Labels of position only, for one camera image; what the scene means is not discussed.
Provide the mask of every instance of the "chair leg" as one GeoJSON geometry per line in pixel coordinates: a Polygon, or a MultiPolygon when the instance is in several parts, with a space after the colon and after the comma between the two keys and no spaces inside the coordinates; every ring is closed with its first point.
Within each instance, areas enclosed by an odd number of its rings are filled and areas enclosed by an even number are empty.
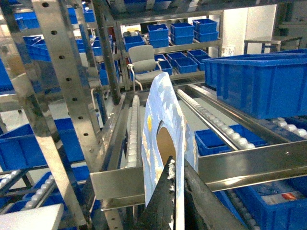
{"type": "Polygon", "coordinates": [[[141,84],[138,80],[135,80],[135,82],[139,84],[139,86],[140,86],[140,88],[141,88],[141,91],[143,91],[143,86],[142,86],[142,84],[141,84]]]}
{"type": "Polygon", "coordinates": [[[157,63],[157,65],[158,65],[160,71],[162,71],[162,68],[161,68],[161,66],[160,66],[160,63],[157,63]]]}

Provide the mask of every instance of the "blue plastic bin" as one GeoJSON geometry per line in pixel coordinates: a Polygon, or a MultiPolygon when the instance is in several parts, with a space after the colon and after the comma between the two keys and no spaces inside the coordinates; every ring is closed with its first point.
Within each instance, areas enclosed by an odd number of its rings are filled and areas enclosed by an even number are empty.
{"type": "Polygon", "coordinates": [[[205,71],[205,64],[202,60],[210,58],[208,55],[198,55],[193,56],[192,59],[197,63],[198,69],[200,71],[205,71]]]}
{"type": "Polygon", "coordinates": [[[84,19],[87,23],[95,22],[94,12],[93,10],[87,10],[84,12],[84,19]]]}
{"type": "Polygon", "coordinates": [[[147,28],[150,40],[168,39],[168,27],[165,24],[148,25],[147,28]]]}
{"type": "MultiPolygon", "coordinates": [[[[116,76],[117,76],[117,79],[119,80],[118,61],[115,60],[114,63],[115,63],[116,76]]],[[[101,63],[100,70],[99,70],[99,76],[100,76],[100,81],[101,81],[102,85],[108,85],[109,84],[109,81],[107,79],[106,66],[105,66],[104,62],[101,63]]]]}
{"type": "Polygon", "coordinates": [[[0,59],[0,91],[9,91],[13,89],[11,80],[5,70],[2,60],[0,59]]]}
{"type": "MultiPolygon", "coordinates": [[[[173,67],[171,66],[168,60],[160,61],[160,66],[161,66],[162,71],[167,72],[169,76],[173,74],[173,67]]],[[[158,65],[155,67],[154,70],[160,70],[158,65]]]]}
{"type": "Polygon", "coordinates": [[[164,56],[164,54],[156,54],[155,56],[154,56],[154,59],[157,61],[158,59],[164,59],[164,60],[166,60],[166,57],[164,56]]]}
{"type": "Polygon", "coordinates": [[[27,29],[26,25],[24,24],[23,18],[16,18],[16,22],[18,24],[19,29],[21,30],[27,29]]]}
{"type": "Polygon", "coordinates": [[[193,35],[194,26],[189,23],[171,24],[171,33],[175,36],[191,36],[193,35]]]}
{"type": "Polygon", "coordinates": [[[154,48],[167,47],[168,46],[168,38],[161,39],[161,40],[151,40],[151,39],[149,39],[149,43],[154,48]]]}
{"type": "Polygon", "coordinates": [[[258,119],[307,114],[306,55],[204,62],[217,64],[217,96],[227,104],[258,119]]]}
{"type": "MultiPolygon", "coordinates": [[[[55,120],[70,161],[84,156],[70,118],[55,120]]],[[[46,165],[43,153],[29,124],[0,136],[0,165],[4,171],[46,165]]]]}
{"type": "Polygon", "coordinates": [[[33,45],[34,43],[38,42],[41,39],[42,39],[42,36],[27,36],[27,37],[24,37],[24,42],[27,45],[33,45]]]}
{"type": "Polygon", "coordinates": [[[217,40],[219,32],[213,32],[208,34],[200,34],[194,31],[194,38],[199,42],[210,42],[217,40]]]}
{"type": "Polygon", "coordinates": [[[197,71],[197,64],[190,57],[175,60],[176,69],[180,73],[191,73],[197,71]]]}
{"type": "Polygon", "coordinates": [[[142,46],[145,44],[144,39],[141,36],[124,37],[124,43],[126,51],[135,46],[142,46]]]}
{"type": "MultiPolygon", "coordinates": [[[[266,145],[264,140],[244,126],[234,125],[230,127],[255,146],[259,147],[266,145]]],[[[230,148],[210,129],[195,131],[195,140],[198,147],[198,153],[201,156],[231,151],[230,148]]]]}
{"type": "Polygon", "coordinates": [[[35,12],[15,13],[14,16],[15,16],[15,19],[22,18],[23,21],[24,21],[24,25],[28,29],[33,29],[33,28],[39,27],[39,23],[38,23],[38,20],[36,18],[35,12]]]}
{"type": "Polygon", "coordinates": [[[295,54],[295,53],[307,53],[307,49],[292,49],[292,50],[284,50],[277,52],[276,54],[282,54],[282,53],[287,53],[287,54],[295,54]]]}
{"type": "Polygon", "coordinates": [[[213,33],[216,31],[217,22],[206,18],[193,20],[193,25],[195,26],[195,31],[201,34],[213,33]]]}
{"type": "Polygon", "coordinates": [[[193,56],[199,56],[199,55],[207,55],[209,56],[205,51],[203,51],[202,49],[195,49],[195,50],[190,50],[188,51],[188,58],[191,58],[193,56]]]}
{"type": "MultiPolygon", "coordinates": [[[[243,58],[257,58],[262,56],[267,56],[269,54],[245,54],[245,55],[236,55],[236,56],[229,56],[229,57],[219,57],[218,60],[223,59],[243,59],[243,58]]],[[[217,68],[218,64],[213,62],[204,62],[205,67],[205,81],[206,84],[216,88],[216,81],[217,81],[217,68]]]]}
{"type": "MultiPolygon", "coordinates": [[[[77,181],[84,181],[86,180],[89,175],[90,175],[90,172],[87,168],[86,165],[84,166],[79,166],[79,167],[73,167],[72,168],[72,171],[73,171],[73,174],[75,175],[76,177],[76,180],[77,181]]],[[[36,189],[36,188],[40,188],[42,186],[42,184],[45,183],[45,181],[49,178],[49,176],[51,175],[51,172],[47,172],[45,173],[33,186],[32,188],[33,189],[36,189]]],[[[34,195],[35,193],[28,193],[26,195],[23,196],[23,200],[29,200],[31,199],[31,197],[34,195]]]]}
{"type": "Polygon", "coordinates": [[[175,62],[176,59],[187,57],[182,52],[170,53],[170,54],[166,54],[166,56],[173,67],[176,66],[176,62],[175,62]]]}
{"type": "MultiPolygon", "coordinates": [[[[110,44],[111,44],[111,48],[113,50],[113,37],[112,35],[109,35],[109,39],[110,39],[110,44]]],[[[103,52],[100,46],[100,42],[99,42],[99,37],[96,37],[93,44],[92,44],[92,49],[94,52],[94,56],[102,56],[103,52]]]]}
{"type": "MultiPolygon", "coordinates": [[[[307,196],[307,177],[284,180],[295,190],[307,196]]],[[[268,205],[254,186],[234,189],[249,210],[261,230],[305,230],[307,229],[307,199],[268,205]]]]}
{"type": "Polygon", "coordinates": [[[177,46],[184,44],[191,44],[193,43],[193,38],[194,38],[193,35],[178,37],[171,34],[171,41],[177,46]]]}

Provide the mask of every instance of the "metal frame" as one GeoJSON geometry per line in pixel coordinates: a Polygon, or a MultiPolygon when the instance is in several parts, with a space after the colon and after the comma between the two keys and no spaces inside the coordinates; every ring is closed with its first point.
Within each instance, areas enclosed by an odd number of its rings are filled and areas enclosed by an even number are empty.
{"type": "Polygon", "coordinates": [[[76,226],[88,229],[88,212],[83,208],[83,197],[77,186],[69,160],[40,86],[39,77],[27,53],[18,24],[9,1],[0,2],[1,60],[6,67],[19,103],[24,108],[35,138],[44,154],[58,188],[69,210],[74,214],[76,226]]]}
{"type": "MultiPolygon", "coordinates": [[[[153,2],[154,1],[152,0],[147,1],[149,8],[152,7],[154,4],[153,2]]],[[[73,213],[73,216],[75,216],[75,225],[83,229],[91,228],[89,213],[96,196],[97,199],[102,201],[101,208],[103,210],[110,210],[105,212],[109,225],[121,229],[123,228],[123,225],[120,223],[119,214],[115,209],[144,203],[144,187],[142,183],[143,170],[140,165],[140,158],[137,158],[138,161],[137,164],[133,165],[134,167],[118,169],[118,164],[122,155],[121,147],[124,146],[124,144],[119,145],[118,143],[123,143],[127,138],[126,124],[128,119],[128,108],[131,105],[132,99],[137,98],[135,99],[136,103],[132,103],[132,109],[137,108],[134,109],[136,113],[132,116],[137,119],[137,131],[135,132],[135,123],[132,122],[133,125],[130,127],[131,129],[129,130],[128,135],[129,145],[127,159],[129,160],[135,152],[137,153],[137,156],[139,156],[139,138],[141,132],[139,130],[140,115],[138,106],[139,103],[140,105],[144,105],[147,100],[148,92],[120,95],[120,84],[117,84],[116,82],[113,66],[113,58],[119,58],[121,64],[126,65],[125,58],[127,57],[127,53],[124,50],[122,43],[121,33],[119,30],[120,25],[126,23],[142,23],[221,14],[222,11],[216,9],[236,8],[243,5],[245,7],[252,6],[255,4],[255,1],[228,2],[224,3],[224,6],[215,4],[211,7],[202,5],[202,2],[200,2],[198,6],[189,5],[190,8],[194,7],[197,10],[192,12],[182,11],[183,7],[178,11],[175,7],[167,11],[146,11],[128,16],[127,13],[113,15],[106,1],[93,0],[97,24],[99,25],[100,41],[102,43],[101,47],[105,54],[103,59],[107,63],[108,77],[111,82],[110,89],[112,98],[114,103],[118,104],[112,111],[102,132],[100,132],[95,117],[94,106],[90,100],[88,83],[88,80],[90,79],[89,75],[84,71],[84,69],[80,68],[81,60],[78,54],[78,49],[74,39],[72,39],[74,38],[72,31],[75,26],[70,24],[66,3],[62,0],[33,0],[32,4],[41,28],[21,32],[18,29],[18,25],[16,24],[8,0],[0,1],[1,9],[4,10],[5,19],[1,20],[0,23],[3,25],[2,28],[8,29],[6,33],[0,37],[2,40],[2,46],[7,47],[7,49],[2,49],[0,51],[0,56],[8,70],[17,93],[17,95],[3,96],[1,99],[8,99],[5,104],[7,107],[17,108],[17,101],[19,101],[19,104],[24,108],[35,137],[55,178],[55,182],[70,211],[73,213]],[[56,18],[57,23],[54,24],[54,20],[48,21],[50,17],[56,18]],[[114,56],[111,54],[110,49],[108,49],[109,43],[106,32],[108,26],[115,27],[116,37],[118,38],[119,43],[120,52],[114,56]],[[50,51],[52,64],[60,82],[63,96],[67,102],[83,153],[87,159],[88,167],[91,171],[91,178],[86,181],[82,192],[76,186],[77,183],[73,176],[71,166],[68,162],[47,105],[48,101],[53,101],[59,96],[52,95],[46,97],[41,88],[37,87],[40,85],[39,76],[33,68],[33,64],[27,54],[22,39],[22,36],[32,33],[44,34],[46,44],[50,51]],[[132,180],[133,182],[125,184],[124,182],[128,180],[132,180]],[[119,225],[113,225],[112,218],[119,220],[119,222],[117,222],[119,225]]],[[[82,30],[89,26],[89,24],[84,22],[80,13],[79,16],[78,26],[81,26],[82,30]]],[[[86,35],[84,36],[84,41],[85,40],[87,41],[85,45],[89,45],[89,40],[86,35]]],[[[174,52],[213,45],[221,46],[222,41],[217,40],[209,43],[195,43],[190,46],[158,48],[155,49],[155,53],[174,52]]],[[[90,46],[88,46],[88,48],[87,58],[90,67],[94,70],[94,58],[91,55],[90,46]]],[[[131,84],[129,84],[128,71],[126,67],[123,68],[122,71],[124,71],[123,75],[127,75],[124,78],[123,85],[125,86],[125,89],[128,90],[131,86],[131,84]]],[[[93,72],[94,74],[91,74],[91,72],[90,76],[96,77],[97,75],[95,71],[93,72]]],[[[203,76],[203,72],[200,71],[187,75],[174,75],[171,78],[193,78],[201,75],[203,76]]],[[[212,191],[307,175],[307,162],[305,156],[307,146],[306,140],[302,140],[293,133],[282,130],[280,127],[276,127],[275,124],[269,121],[256,120],[249,117],[248,115],[218,101],[216,96],[210,94],[206,90],[202,90],[197,85],[175,87],[175,90],[177,89],[181,89],[191,97],[202,98],[232,119],[258,134],[270,144],[273,144],[272,146],[248,150],[239,150],[240,148],[234,146],[233,149],[238,149],[237,151],[200,157],[200,169],[206,170],[200,170],[199,176],[212,191]],[[230,170],[230,168],[236,169],[238,163],[240,163],[240,165],[245,165],[245,167],[240,167],[239,170],[230,170]],[[216,169],[219,168],[221,164],[227,165],[227,167],[224,167],[222,170],[217,172],[216,169]]],[[[200,111],[197,111],[197,108],[193,108],[193,106],[190,106],[190,108],[198,113],[198,116],[201,117],[203,121],[206,121],[207,124],[211,124],[213,130],[218,130],[212,123],[202,117],[200,111]]],[[[223,137],[223,139],[226,142],[229,141],[227,137],[223,137]]]]}
{"type": "MultiPolygon", "coordinates": [[[[197,89],[200,88],[196,85],[174,88],[175,90],[182,89],[192,97],[197,97],[198,93],[190,90],[192,86],[197,89]]],[[[236,151],[199,157],[199,176],[212,191],[307,175],[306,140],[301,140],[299,136],[296,136],[295,139],[293,134],[286,130],[279,133],[275,124],[264,122],[264,120],[252,120],[234,108],[230,110],[227,106],[216,104],[214,100],[216,96],[206,90],[202,91],[205,91],[205,94],[211,97],[207,100],[205,97],[201,97],[206,102],[211,101],[211,105],[215,108],[223,112],[227,111],[225,114],[235,118],[236,121],[251,131],[262,134],[261,136],[266,141],[270,141],[269,143],[276,143],[246,150],[239,150],[240,147],[234,147],[237,149],[236,151]]],[[[145,102],[148,92],[139,92],[137,95],[140,101],[145,102]]],[[[201,114],[198,117],[206,120],[201,114]]],[[[223,141],[230,143],[230,139],[227,137],[224,137],[223,141]]],[[[144,203],[142,167],[95,172],[91,173],[91,178],[96,198],[102,200],[102,210],[144,203]]]]}
{"type": "Polygon", "coordinates": [[[71,39],[74,35],[66,4],[63,1],[34,0],[33,6],[80,146],[92,172],[99,150],[100,128],[89,91],[89,76],[82,68],[77,44],[71,39]],[[57,23],[53,23],[51,17],[56,18],[57,23]]]}

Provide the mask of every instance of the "chair armrest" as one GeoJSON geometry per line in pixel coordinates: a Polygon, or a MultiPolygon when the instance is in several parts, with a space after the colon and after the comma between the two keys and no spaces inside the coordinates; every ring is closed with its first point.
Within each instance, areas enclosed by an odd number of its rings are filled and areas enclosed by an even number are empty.
{"type": "Polygon", "coordinates": [[[134,67],[134,65],[131,64],[131,63],[129,63],[127,66],[128,66],[129,69],[133,69],[133,67],[134,67]]]}

